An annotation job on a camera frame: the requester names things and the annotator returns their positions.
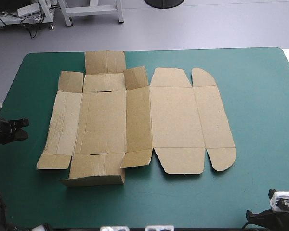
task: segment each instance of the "cardboard tab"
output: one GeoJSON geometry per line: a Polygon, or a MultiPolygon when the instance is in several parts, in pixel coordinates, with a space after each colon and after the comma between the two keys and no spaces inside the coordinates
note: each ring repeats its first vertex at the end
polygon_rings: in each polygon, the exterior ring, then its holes
{"type": "Polygon", "coordinates": [[[68,169],[71,158],[70,155],[43,153],[38,161],[37,169],[68,169]]]}
{"type": "Polygon", "coordinates": [[[82,93],[83,73],[61,71],[58,90],[64,92],[82,93]]]}
{"type": "Polygon", "coordinates": [[[205,148],[154,148],[168,174],[201,174],[205,148]]]}
{"type": "Polygon", "coordinates": [[[151,162],[152,148],[126,153],[121,168],[148,165],[151,162]]]}
{"type": "Polygon", "coordinates": [[[121,175],[114,176],[88,176],[77,179],[60,180],[67,187],[97,186],[107,184],[124,184],[124,178],[121,175]]]}
{"type": "Polygon", "coordinates": [[[201,68],[192,70],[193,87],[215,86],[217,85],[214,77],[201,68]]]}
{"type": "Polygon", "coordinates": [[[210,161],[216,171],[224,171],[236,160],[236,148],[207,148],[210,161]]]}
{"type": "Polygon", "coordinates": [[[123,73],[125,56],[123,51],[85,52],[86,74],[123,73]]]}
{"type": "Polygon", "coordinates": [[[125,70],[124,78],[126,90],[142,88],[149,85],[144,66],[125,70]]]}
{"type": "Polygon", "coordinates": [[[152,87],[191,88],[184,70],[177,68],[156,68],[150,83],[152,87]]]}

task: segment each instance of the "robotic arm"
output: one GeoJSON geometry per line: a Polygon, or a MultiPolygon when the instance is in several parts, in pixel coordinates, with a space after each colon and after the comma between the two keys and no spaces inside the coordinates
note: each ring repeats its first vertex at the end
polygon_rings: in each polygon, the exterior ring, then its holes
{"type": "Polygon", "coordinates": [[[0,119],[0,144],[7,144],[14,141],[23,141],[28,138],[28,133],[22,127],[29,126],[28,119],[5,120],[0,119]]]}

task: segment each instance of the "power strip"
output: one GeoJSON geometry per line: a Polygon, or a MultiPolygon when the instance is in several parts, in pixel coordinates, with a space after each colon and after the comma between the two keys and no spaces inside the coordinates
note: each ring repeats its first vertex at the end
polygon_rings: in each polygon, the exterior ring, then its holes
{"type": "Polygon", "coordinates": [[[31,5],[19,8],[17,10],[18,17],[24,17],[24,16],[27,16],[27,15],[30,15],[30,14],[33,14],[33,13],[37,13],[37,12],[40,12],[38,3],[34,3],[34,4],[31,4],[31,5]]]}

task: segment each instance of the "brown cardboard sheet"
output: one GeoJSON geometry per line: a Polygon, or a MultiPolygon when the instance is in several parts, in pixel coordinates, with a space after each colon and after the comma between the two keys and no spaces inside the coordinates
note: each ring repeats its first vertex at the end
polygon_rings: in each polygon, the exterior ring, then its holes
{"type": "Polygon", "coordinates": [[[47,142],[37,169],[67,169],[74,154],[83,74],[61,72],[47,142]]]}
{"type": "Polygon", "coordinates": [[[85,53],[86,76],[62,71],[37,169],[67,169],[66,186],[122,184],[124,168],[148,165],[154,148],[165,172],[200,174],[205,150],[217,171],[236,148],[213,76],[194,68],[125,70],[123,51],[85,53]]]}
{"type": "Polygon", "coordinates": [[[66,186],[124,183],[126,89],[122,51],[85,53],[82,73],[62,71],[37,169],[66,169],[66,186]]]}
{"type": "Polygon", "coordinates": [[[234,163],[236,148],[218,86],[213,76],[200,68],[192,70],[192,78],[209,158],[215,170],[224,171],[234,163]]]}
{"type": "Polygon", "coordinates": [[[86,74],[123,73],[125,56],[123,51],[85,52],[86,74]]]}
{"type": "Polygon", "coordinates": [[[124,71],[126,94],[126,154],[121,167],[148,165],[152,156],[150,90],[145,68],[124,71]]]}
{"type": "MultiPolygon", "coordinates": [[[[124,74],[126,89],[147,87],[144,67],[126,70],[124,74]]],[[[144,143],[144,138],[136,139],[138,136],[135,134],[144,130],[143,127],[148,124],[146,114],[150,112],[152,147],[165,172],[202,173],[206,149],[215,170],[223,171],[233,164],[236,149],[218,87],[211,74],[194,68],[192,86],[182,69],[157,68],[148,89],[149,96],[144,97],[142,93],[141,101],[136,93],[132,95],[132,90],[127,92],[127,108],[131,107],[127,110],[127,144],[133,139],[132,143],[144,143]]],[[[149,134],[150,130],[147,130],[145,137],[150,137],[149,134]]],[[[148,145],[144,151],[129,153],[131,145],[127,145],[121,167],[150,163],[150,140],[145,141],[148,145]]]]}

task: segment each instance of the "white device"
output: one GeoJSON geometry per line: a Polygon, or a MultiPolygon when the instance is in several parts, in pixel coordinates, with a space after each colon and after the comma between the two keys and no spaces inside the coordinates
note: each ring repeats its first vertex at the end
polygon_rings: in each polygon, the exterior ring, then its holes
{"type": "Polygon", "coordinates": [[[289,208],[289,191],[276,191],[270,199],[270,206],[273,211],[283,211],[281,205],[289,208]]]}
{"type": "Polygon", "coordinates": [[[24,16],[27,16],[27,15],[30,15],[33,13],[37,13],[37,12],[40,12],[38,3],[33,3],[31,5],[19,8],[17,10],[18,17],[24,17],[24,16]]]}

